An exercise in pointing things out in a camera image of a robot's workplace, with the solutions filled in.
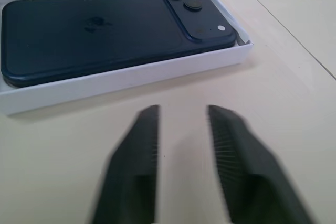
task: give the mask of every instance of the phone back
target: phone back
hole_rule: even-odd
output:
[[[25,87],[234,45],[235,31],[211,0],[195,0],[199,9],[188,1],[11,2],[2,13],[4,79]]]

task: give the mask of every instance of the black ridged piece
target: black ridged piece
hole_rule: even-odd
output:
[[[232,223],[313,223],[273,154],[233,111],[210,105],[216,165]]]
[[[92,224],[152,224],[158,169],[159,106],[142,112],[111,156]]]

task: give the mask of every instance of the black object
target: black object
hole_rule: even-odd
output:
[[[220,184],[232,223],[313,223],[272,153],[233,111],[210,105],[208,115]]]
[[[202,2],[200,0],[186,0],[184,5],[187,9],[198,11],[202,9]]]
[[[234,29],[211,0],[202,0],[198,12],[184,2],[11,2],[2,10],[3,77],[25,87],[234,45]]]
[[[158,105],[139,114],[110,159],[92,224],[154,223],[158,128]]]

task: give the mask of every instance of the beige table surface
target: beige table surface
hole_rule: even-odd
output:
[[[236,110],[281,159],[318,223],[336,220],[336,81],[257,0],[222,0],[255,43],[239,66],[0,115],[0,223],[88,223],[108,155],[162,105],[160,223],[227,223],[205,106]]]
[[[335,0],[259,0],[336,77]]]

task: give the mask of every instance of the black plastic part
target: black plastic part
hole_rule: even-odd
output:
[[[202,0],[202,9],[196,11],[191,11],[192,9],[187,8],[184,4],[190,0],[166,1],[184,36],[194,44],[202,45],[215,41],[227,41],[230,46],[234,45],[235,30],[211,0]],[[219,30],[218,25],[224,26],[225,31]]]
[[[220,184],[232,223],[313,223],[278,162],[233,111],[210,105]]]
[[[152,224],[158,169],[159,106],[143,110],[112,155],[92,224]]]
[[[186,0],[184,6],[192,11],[198,11],[202,9],[202,2],[200,0]]]

